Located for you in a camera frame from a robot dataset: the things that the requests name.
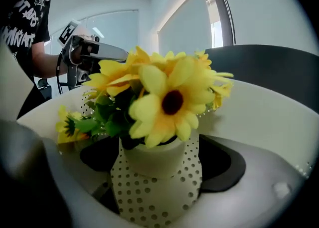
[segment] black curved panel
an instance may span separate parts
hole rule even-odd
[[[319,113],[319,56],[271,45],[207,49],[212,68],[290,97]]]

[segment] person's arm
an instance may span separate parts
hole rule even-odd
[[[55,76],[56,65],[59,55],[50,55],[44,52],[44,42],[32,45],[33,74],[40,78],[51,78]],[[60,75],[67,72],[67,66],[63,60],[60,64]]]

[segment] person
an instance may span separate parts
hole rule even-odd
[[[0,16],[0,36],[12,52],[14,59],[34,83],[34,76],[55,76],[59,55],[44,52],[44,43],[50,40],[48,15],[51,0],[3,0]],[[72,52],[79,59],[80,50]],[[61,62],[60,74],[67,72]],[[18,117],[45,101],[36,85],[24,102]]]

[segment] black t-shirt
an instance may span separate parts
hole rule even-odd
[[[4,0],[0,15],[0,36],[13,57],[32,82],[33,62],[31,46],[50,40],[48,14],[50,0]],[[19,117],[44,102],[42,94],[34,85],[26,99]]]

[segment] person's hand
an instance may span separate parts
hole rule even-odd
[[[79,35],[80,37],[82,37],[83,39],[85,40],[94,40],[92,37],[90,36],[87,36],[87,35]],[[92,47],[89,46],[88,47],[88,52],[91,52],[92,50]],[[75,48],[72,52],[71,52],[71,61],[75,64],[80,64],[82,62],[82,59],[81,59],[81,51],[82,51],[82,46],[79,46],[77,48]]]

